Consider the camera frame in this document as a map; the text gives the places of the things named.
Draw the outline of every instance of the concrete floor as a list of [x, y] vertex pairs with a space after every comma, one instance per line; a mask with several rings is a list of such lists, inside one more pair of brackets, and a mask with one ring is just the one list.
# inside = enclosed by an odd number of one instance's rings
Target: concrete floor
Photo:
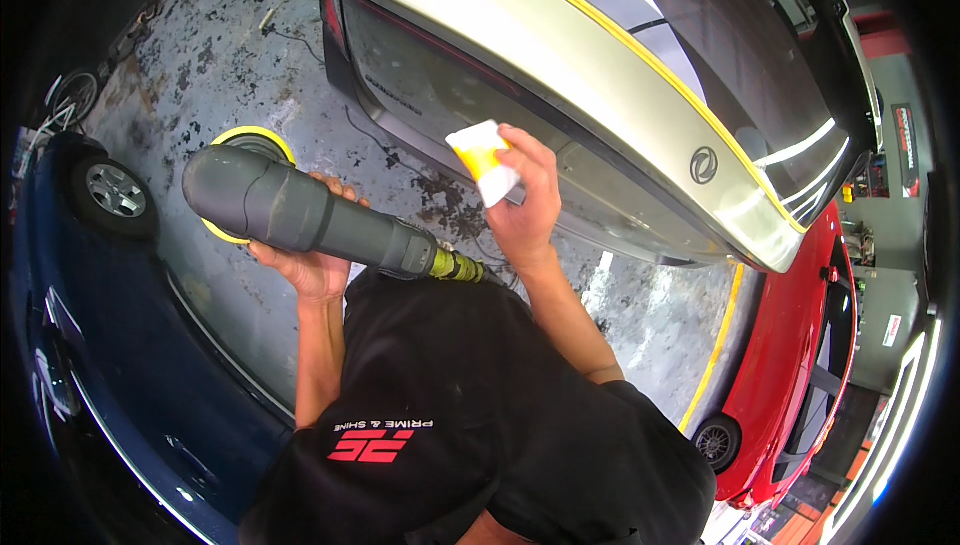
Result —
[[[187, 208], [182, 171], [199, 148], [237, 126], [266, 127], [286, 140], [302, 170], [359, 185], [375, 209], [413, 219], [469, 255], [496, 260], [500, 253], [473, 190], [406, 155], [362, 112], [348, 111], [304, 42], [261, 34], [260, 21], [277, 7], [276, 29], [304, 39], [323, 59], [318, 0], [280, 2], [164, 0], [152, 34], [114, 72], [86, 124], [115, 159], [148, 181], [161, 211], [159, 254], [192, 305], [222, 345], [292, 405], [294, 292], [244, 247], [210, 234]], [[614, 257], [604, 269], [603, 251], [562, 236], [554, 242], [628, 380], [680, 423], [714, 351], [735, 268], [675, 269]], [[501, 275], [509, 280], [509, 268]], [[760, 284], [759, 275], [745, 272], [689, 435], [736, 373]]]

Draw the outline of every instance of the silver car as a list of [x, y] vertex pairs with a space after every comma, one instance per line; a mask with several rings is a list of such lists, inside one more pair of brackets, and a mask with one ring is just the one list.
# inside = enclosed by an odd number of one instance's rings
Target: silver car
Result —
[[[439, 171], [486, 119], [557, 154], [560, 230], [783, 273], [882, 146], [845, 0], [320, 0], [330, 83]], [[509, 197], [523, 199], [521, 188]]]

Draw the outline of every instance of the yellow tape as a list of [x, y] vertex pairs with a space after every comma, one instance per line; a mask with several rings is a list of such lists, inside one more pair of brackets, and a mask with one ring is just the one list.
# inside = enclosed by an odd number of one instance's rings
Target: yellow tape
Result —
[[700, 383], [697, 384], [697, 390], [693, 393], [693, 399], [686, 408], [683, 419], [679, 421], [678, 429], [682, 433], [687, 430], [690, 419], [693, 418], [693, 412], [700, 404], [701, 397], [707, 391], [707, 385], [711, 382], [711, 376], [714, 375], [714, 367], [717, 360], [720, 359], [720, 352], [727, 341], [727, 334], [730, 332], [730, 324], [734, 320], [734, 310], [737, 309], [737, 295], [740, 293], [740, 283], [743, 280], [743, 263], [738, 263], [736, 271], [733, 273], [733, 286], [729, 289], [729, 297], [726, 299], [726, 311], [723, 314], [723, 320], [720, 322], [720, 332], [717, 333], [717, 339], [713, 344], [713, 352], [710, 353], [710, 360], [706, 363], [706, 370], [700, 377]]
[[459, 251], [437, 249], [430, 276], [438, 280], [456, 280], [466, 283], [478, 283], [483, 278], [482, 262], [475, 262]]
[[706, 123], [709, 124], [714, 131], [720, 136], [724, 143], [729, 147], [733, 152], [740, 163], [743, 164], [743, 167], [747, 169], [747, 172], [750, 173], [750, 176], [753, 177], [753, 180], [756, 181], [756, 184], [763, 189], [763, 192], [766, 193], [767, 198], [774, 204], [777, 211], [780, 215], [790, 223], [790, 227], [793, 227], [800, 234], [807, 232], [807, 228], [803, 227], [789, 212], [786, 211], [783, 203], [780, 203], [780, 200], [777, 198], [777, 194], [770, 188], [767, 182], [763, 179], [761, 174], [758, 172], [757, 168], [754, 166], [754, 163], [750, 160], [750, 156], [743, 150], [740, 144], [737, 142], [737, 139], [734, 138], [734, 135], [727, 130], [726, 126], [723, 125], [723, 122], [716, 117], [714, 112], [711, 111], [707, 104], [702, 101], [702, 99], [697, 96], [693, 91], [690, 90], [690, 87], [684, 83], [680, 77], [675, 74], [672, 70], [666, 67], [664, 62], [657, 58], [647, 47], [643, 47], [640, 41], [635, 39], [629, 32], [623, 29], [618, 23], [614, 22], [608, 18], [603, 12], [599, 9], [586, 2], [585, 0], [566, 0], [571, 6], [581, 11], [591, 20], [600, 25], [607, 33], [610, 33], [616, 40], [623, 43], [634, 52], [640, 59], [647, 63], [648, 66], [654, 69], [654, 71], [659, 74], [667, 83], [670, 83], [673, 88], [677, 89], [678, 93], [686, 99], [690, 106], [693, 109], [697, 110], [700, 113], [702, 118], [706, 120]]
[[[270, 142], [279, 147], [283, 155], [286, 156], [287, 161], [294, 165], [294, 168], [297, 167], [297, 160], [294, 159], [294, 152], [290, 149], [290, 146], [282, 139], [281, 135], [276, 132], [264, 128], [263, 126], [237, 126], [236, 128], [231, 128], [230, 130], [224, 132], [222, 135], [210, 142], [210, 147], [214, 145], [222, 145], [227, 143], [234, 137], [238, 137], [244, 134], [256, 134], [261, 137], [266, 137], [270, 139]], [[200, 218], [203, 221], [203, 225], [209, 229], [214, 235], [218, 238], [223, 239], [227, 243], [233, 243], [234, 245], [246, 245], [250, 242], [250, 239], [237, 239], [225, 233], [219, 226], [206, 219], [205, 217]]]

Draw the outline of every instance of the blue car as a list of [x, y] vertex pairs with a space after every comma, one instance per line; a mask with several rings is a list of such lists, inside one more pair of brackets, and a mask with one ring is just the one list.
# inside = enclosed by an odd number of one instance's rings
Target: blue car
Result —
[[[71, 132], [31, 164], [9, 296], [61, 470], [120, 542], [236, 542], [292, 414], [190, 309], [157, 255], [157, 205], [139, 177]], [[96, 443], [107, 453], [91, 453]], [[136, 497], [153, 511], [132, 527], [118, 516]]]

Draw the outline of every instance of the red logo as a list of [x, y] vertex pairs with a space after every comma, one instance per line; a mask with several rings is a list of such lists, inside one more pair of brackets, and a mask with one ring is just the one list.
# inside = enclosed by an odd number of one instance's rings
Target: red logo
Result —
[[372, 462], [374, 464], [392, 464], [397, 452], [403, 449], [414, 431], [396, 431], [393, 439], [384, 439], [387, 431], [346, 431], [336, 451], [327, 456], [328, 460], [338, 462]]

